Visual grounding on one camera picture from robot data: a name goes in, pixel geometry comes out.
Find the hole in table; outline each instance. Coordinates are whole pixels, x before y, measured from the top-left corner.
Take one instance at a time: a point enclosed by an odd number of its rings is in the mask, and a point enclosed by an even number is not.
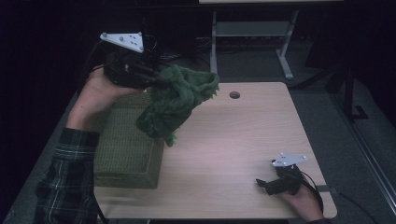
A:
[[[239,97],[241,97],[241,94],[237,91],[232,91],[230,92],[230,97],[233,99],[238,99]]]

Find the black device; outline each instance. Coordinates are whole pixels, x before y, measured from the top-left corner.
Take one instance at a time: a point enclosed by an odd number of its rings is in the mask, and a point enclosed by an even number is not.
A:
[[[134,89],[167,88],[169,82],[158,78],[159,73],[146,65],[141,56],[129,50],[119,50],[106,56],[106,77],[114,84]]]
[[[301,182],[304,181],[304,177],[296,164],[278,166],[276,167],[276,174],[279,176],[279,179],[271,182],[256,179],[259,186],[265,188],[268,195],[286,191],[291,195],[295,195],[300,189]]]

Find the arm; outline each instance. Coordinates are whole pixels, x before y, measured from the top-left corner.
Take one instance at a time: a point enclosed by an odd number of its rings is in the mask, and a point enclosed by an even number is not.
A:
[[[92,131],[92,125],[122,95],[138,92],[112,84],[103,68],[90,74],[70,111],[49,169],[37,185],[34,223],[96,223],[93,158],[99,133]]]

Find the white plastic part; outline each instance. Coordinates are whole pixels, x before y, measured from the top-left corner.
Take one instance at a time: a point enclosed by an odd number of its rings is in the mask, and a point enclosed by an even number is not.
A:
[[[304,155],[293,155],[293,154],[286,154],[280,153],[280,157],[273,162],[273,165],[276,167],[279,166],[290,166],[297,162],[307,161],[308,158]]]
[[[142,53],[144,50],[142,33],[137,33],[137,34],[102,33],[100,35],[100,38],[109,43],[124,47],[126,49],[131,49],[138,53]]]

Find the metal frame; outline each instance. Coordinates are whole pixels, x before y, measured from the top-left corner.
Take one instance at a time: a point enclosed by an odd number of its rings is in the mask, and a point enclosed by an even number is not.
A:
[[[286,51],[288,50],[294,25],[297,21],[299,10],[294,10],[290,21],[219,21],[217,22],[216,11],[213,12],[212,20],[212,50],[210,52],[210,71],[218,72],[218,60],[216,56],[217,36],[284,36],[285,42],[281,49],[276,50],[285,78],[293,79]]]

